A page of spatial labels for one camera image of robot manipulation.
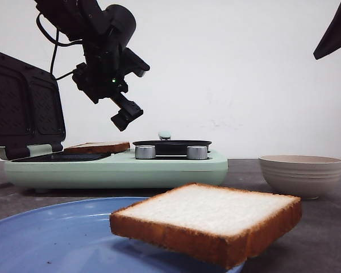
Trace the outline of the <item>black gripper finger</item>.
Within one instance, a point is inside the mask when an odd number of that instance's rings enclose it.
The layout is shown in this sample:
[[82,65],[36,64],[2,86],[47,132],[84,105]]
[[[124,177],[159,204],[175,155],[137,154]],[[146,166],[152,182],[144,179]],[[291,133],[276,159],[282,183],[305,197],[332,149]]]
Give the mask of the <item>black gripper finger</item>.
[[313,56],[319,60],[341,48],[341,2],[328,26],[326,32],[317,45]]

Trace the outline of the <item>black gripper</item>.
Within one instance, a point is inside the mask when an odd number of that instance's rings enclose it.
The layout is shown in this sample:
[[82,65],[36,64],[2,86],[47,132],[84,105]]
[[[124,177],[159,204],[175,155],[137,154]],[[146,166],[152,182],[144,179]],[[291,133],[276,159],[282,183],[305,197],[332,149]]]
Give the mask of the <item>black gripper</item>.
[[128,92],[124,77],[129,73],[143,77],[149,70],[150,66],[132,50],[118,48],[112,52],[89,55],[85,63],[73,70],[72,80],[95,104],[100,99],[111,98],[119,107],[111,121],[120,131],[124,131],[129,123],[143,114],[134,101],[122,94]]

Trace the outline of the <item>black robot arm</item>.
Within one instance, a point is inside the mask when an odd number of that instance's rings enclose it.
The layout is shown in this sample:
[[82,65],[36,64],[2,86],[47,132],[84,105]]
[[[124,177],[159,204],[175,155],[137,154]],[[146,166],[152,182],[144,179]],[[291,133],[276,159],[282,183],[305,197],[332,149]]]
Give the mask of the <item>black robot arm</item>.
[[102,10],[97,1],[37,1],[36,8],[59,32],[69,39],[69,46],[80,44],[85,62],[70,72],[79,90],[95,104],[110,98],[120,108],[111,117],[123,131],[143,114],[143,110],[124,93],[125,75],[142,77],[150,67],[127,48],[136,29],[132,13],[121,5]]

